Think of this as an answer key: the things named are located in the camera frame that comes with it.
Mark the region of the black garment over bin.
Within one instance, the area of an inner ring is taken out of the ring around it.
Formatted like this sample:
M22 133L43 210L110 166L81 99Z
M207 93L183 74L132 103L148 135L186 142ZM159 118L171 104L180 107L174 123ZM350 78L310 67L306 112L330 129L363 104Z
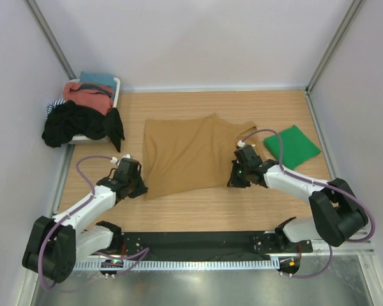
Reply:
M67 101L56 107L47 117L41 137L52 148L69 143L77 135L83 135L90 140L101 140L106 137L104 118L104 115L92 108Z

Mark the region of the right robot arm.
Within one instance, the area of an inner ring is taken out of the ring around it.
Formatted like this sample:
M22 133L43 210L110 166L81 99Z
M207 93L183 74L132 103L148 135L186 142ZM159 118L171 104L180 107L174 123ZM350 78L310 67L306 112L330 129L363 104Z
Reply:
M368 224L368 214L346 181L316 180L288 171L277 161L261 160L251 145L238 147L234 155L228 187L255 184L289 194L310 206L311 217L293 217L275 229L274 242L280 251L290 252L305 240L323 240L338 247Z

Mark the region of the salmon pink garment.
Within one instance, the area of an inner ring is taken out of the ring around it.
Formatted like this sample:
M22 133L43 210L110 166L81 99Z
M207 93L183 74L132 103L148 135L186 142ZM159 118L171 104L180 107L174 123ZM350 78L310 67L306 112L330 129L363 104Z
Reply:
M105 85L68 82L63 89L63 98L76 105L92 108L106 115L114 107L114 93Z

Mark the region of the black tank top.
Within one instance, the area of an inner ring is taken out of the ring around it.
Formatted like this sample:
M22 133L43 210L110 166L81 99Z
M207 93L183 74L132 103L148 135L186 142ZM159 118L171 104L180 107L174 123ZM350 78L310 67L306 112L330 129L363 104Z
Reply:
M121 142L125 140L124 128L117 108L112 108L103 120L105 135L109 137L111 143L118 152L121 151Z

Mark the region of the tan tank top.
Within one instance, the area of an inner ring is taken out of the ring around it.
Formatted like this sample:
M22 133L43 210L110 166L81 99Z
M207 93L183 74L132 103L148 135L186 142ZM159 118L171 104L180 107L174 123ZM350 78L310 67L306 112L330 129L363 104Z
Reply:
M233 124L217 114L185 120L148 119L143 163L147 200L195 189L225 187L238 141L256 123Z

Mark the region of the teal folded garment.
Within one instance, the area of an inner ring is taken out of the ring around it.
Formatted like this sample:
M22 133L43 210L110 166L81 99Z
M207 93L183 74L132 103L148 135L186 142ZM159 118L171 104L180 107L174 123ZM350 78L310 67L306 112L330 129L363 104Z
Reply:
M114 80L114 76L108 73L90 73L82 71L80 74L80 82L81 83L92 83L104 85L110 88L116 87L116 81Z

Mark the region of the green tank top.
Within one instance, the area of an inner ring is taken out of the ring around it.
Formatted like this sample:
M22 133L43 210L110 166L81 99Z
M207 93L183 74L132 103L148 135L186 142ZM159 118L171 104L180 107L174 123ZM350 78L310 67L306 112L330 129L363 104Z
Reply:
M290 170L321 153L321 150L296 125L279 132L279 135L283 144L282 163Z

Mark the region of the striped garment in bin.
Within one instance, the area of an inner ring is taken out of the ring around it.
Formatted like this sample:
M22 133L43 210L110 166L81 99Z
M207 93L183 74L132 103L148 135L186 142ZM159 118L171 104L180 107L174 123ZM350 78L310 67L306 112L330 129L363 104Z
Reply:
M63 105L66 103L66 100L61 98L61 99L57 99L57 100L54 100L54 101L51 101L47 106L46 106L46 109L45 109L45 116L48 117L50 115L50 113L58 106L60 105Z

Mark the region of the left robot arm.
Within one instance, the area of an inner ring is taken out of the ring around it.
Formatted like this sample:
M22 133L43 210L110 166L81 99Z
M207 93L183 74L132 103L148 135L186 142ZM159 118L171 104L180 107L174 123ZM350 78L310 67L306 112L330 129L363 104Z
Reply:
M87 227L105 211L120 201L134 199L147 193L139 161L125 155L108 157L115 167L97 183L87 177L90 192L68 210L53 217L35 220L22 266L38 274L41 286L52 289L65 281L78 261L97 252L117 254L124 245L122 229L110 222L100 221Z

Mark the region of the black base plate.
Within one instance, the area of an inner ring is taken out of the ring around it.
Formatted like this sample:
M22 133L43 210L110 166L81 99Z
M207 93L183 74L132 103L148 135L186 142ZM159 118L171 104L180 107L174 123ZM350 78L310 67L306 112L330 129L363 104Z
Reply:
M98 252L107 259L140 261L255 261L278 258L279 269L299 269L303 254L313 251L308 240L284 242L266 231L127 232L120 251Z

